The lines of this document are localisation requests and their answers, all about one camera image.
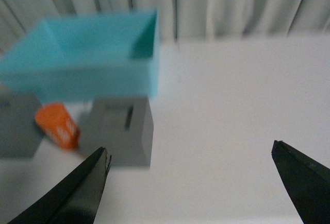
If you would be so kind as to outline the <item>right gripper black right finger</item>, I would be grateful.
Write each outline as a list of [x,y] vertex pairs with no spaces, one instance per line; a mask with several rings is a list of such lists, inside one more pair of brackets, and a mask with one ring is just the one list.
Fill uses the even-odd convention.
[[283,141],[272,159],[303,223],[329,223],[329,168]]

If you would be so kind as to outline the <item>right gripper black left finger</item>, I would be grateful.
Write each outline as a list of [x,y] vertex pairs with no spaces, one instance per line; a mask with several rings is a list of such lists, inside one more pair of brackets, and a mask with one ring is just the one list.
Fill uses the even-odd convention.
[[10,223],[94,223],[111,159],[100,147]]

